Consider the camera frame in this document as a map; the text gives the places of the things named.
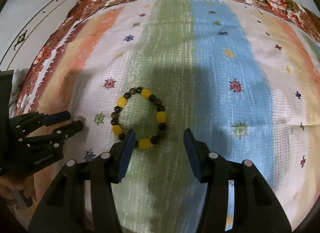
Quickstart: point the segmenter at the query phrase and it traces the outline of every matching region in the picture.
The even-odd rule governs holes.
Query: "silver screw head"
[[[101,154],[101,158],[102,158],[102,159],[108,159],[108,158],[110,158],[110,156],[111,156],[111,155],[110,155],[110,153],[108,153],[108,152],[104,152],[104,153]]]
[[[212,159],[216,159],[216,158],[218,158],[218,156],[219,155],[217,153],[215,153],[215,152],[210,152],[209,153],[209,157],[212,158]]]
[[[68,167],[71,167],[71,166],[73,166],[75,163],[76,163],[76,162],[75,162],[74,160],[69,160],[69,161],[67,161],[67,166],[68,166]]]
[[[253,163],[250,160],[244,160],[244,165],[250,167],[253,165]]]

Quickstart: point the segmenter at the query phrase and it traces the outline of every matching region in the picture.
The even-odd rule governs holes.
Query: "human hand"
[[[34,187],[33,175],[23,180],[14,179],[9,174],[0,176],[0,195],[4,199],[9,200],[11,204],[16,204],[17,201],[13,196],[11,189],[18,191],[23,190],[23,193],[27,198],[31,197],[36,201],[36,190]]]

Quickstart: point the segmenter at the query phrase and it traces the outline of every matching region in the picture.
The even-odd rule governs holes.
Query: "bed sheet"
[[[39,52],[17,111],[84,116],[63,162],[90,161],[118,141],[110,124],[117,99],[149,88],[165,106],[168,133],[135,149],[113,185],[125,232],[196,231],[206,185],[192,174],[185,128],[230,161],[251,159],[294,229],[319,196],[318,23],[292,0],[81,0]],[[149,138],[155,114],[135,95],[120,123]],[[38,199],[63,162],[35,174]],[[226,229],[233,201],[230,194]],[[89,201],[86,209],[90,221]]]

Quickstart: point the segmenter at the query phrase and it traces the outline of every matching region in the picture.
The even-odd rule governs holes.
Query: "blue stripe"
[[[191,130],[196,140],[205,142],[211,151],[227,160],[241,163],[251,159],[272,186],[272,97],[267,80],[254,60],[251,44],[236,15],[224,2],[190,0],[190,4],[196,47],[193,62],[197,68],[196,120]],[[226,56],[224,49],[230,49],[235,57]],[[242,92],[230,90],[229,81],[234,79],[242,84]],[[233,126],[239,122],[248,125],[248,134],[241,139],[233,135]],[[194,223],[199,222],[199,210],[203,206],[201,197],[206,185],[190,179],[191,187],[193,194],[186,193],[182,201],[182,207],[188,211],[181,222],[181,232],[195,232]],[[231,206],[233,202],[234,199],[229,200]]]

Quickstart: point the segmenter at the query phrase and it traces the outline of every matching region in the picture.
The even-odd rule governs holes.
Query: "beaded bracelet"
[[[162,105],[161,100],[157,99],[156,96],[149,89],[142,87],[133,87],[129,90],[129,92],[126,92],[124,96],[118,99],[115,111],[111,114],[112,131],[116,136],[119,137],[121,141],[124,139],[125,134],[123,133],[122,128],[119,125],[120,112],[127,103],[127,100],[136,93],[141,94],[145,99],[149,99],[149,101],[153,102],[157,108],[156,119],[159,123],[159,130],[157,132],[157,135],[152,136],[150,139],[147,138],[136,141],[135,144],[135,147],[146,149],[150,148],[152,145],[156,145],[157,143],[159,143],[160,138],[163,138],[165,136],[165,130],[167,129],[167,125],[165,123],[167,120],[167,115],[164,112],[164,106]]]

